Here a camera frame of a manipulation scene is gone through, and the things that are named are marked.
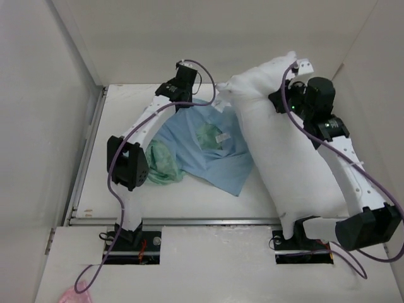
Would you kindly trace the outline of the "light blue pillowcase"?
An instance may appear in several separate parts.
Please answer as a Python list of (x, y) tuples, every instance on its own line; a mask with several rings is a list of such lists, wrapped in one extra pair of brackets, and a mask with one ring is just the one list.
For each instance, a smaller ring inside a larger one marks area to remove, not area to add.
[(238, 196), (253, 167), (252, 156), (230, 105), (179, 109), (146, 150), (149, 180), (166, 185), (185, 174)]

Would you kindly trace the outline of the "white pillow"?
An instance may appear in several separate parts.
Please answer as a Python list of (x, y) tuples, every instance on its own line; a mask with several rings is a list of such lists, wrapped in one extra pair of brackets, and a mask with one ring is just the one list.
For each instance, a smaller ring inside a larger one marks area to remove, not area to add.
[(268, 98), (280, 89), (283, 73), (296, 60), (292, 50), (217, 84), (218, 97), (235, 110), (285, 239), (292, 238), (297, 220), (333, 217), (345, 207), (327, 163), (288, 115), (276, 112)]

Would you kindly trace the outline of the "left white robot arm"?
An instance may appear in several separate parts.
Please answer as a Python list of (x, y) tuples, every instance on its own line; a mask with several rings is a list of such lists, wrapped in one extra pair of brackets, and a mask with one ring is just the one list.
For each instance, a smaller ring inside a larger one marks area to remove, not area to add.
[(120, 206), (114, 226), (117, 241), (130, 251), (141, 244), (141, 212), (131, 213), (128, 194), (143, 185), (149, 174), (146, 149), (163, 124), (179, 109), (193, 104), (198, 71), (190, 60), (176, 63), (176, 75), (162, 83), (140, 118), (122, 135), (107, 141), (107, 187)]

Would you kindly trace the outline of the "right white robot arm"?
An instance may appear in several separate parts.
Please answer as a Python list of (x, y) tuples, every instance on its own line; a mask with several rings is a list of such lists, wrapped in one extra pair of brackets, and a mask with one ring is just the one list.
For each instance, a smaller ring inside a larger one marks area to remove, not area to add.
[(325, 160), (339, 185), (348, 218), (331, 221), (331, 233), (348, 251), (388, 242), (403, 219), (392, 195), (360, 164), (345, 123), (332, 113), (335, 88), (331, 80), (314, 77), (307, 83), (284, 78), (280, 89), (268, 97), (279, 114), (297, 115), (298, 127)]

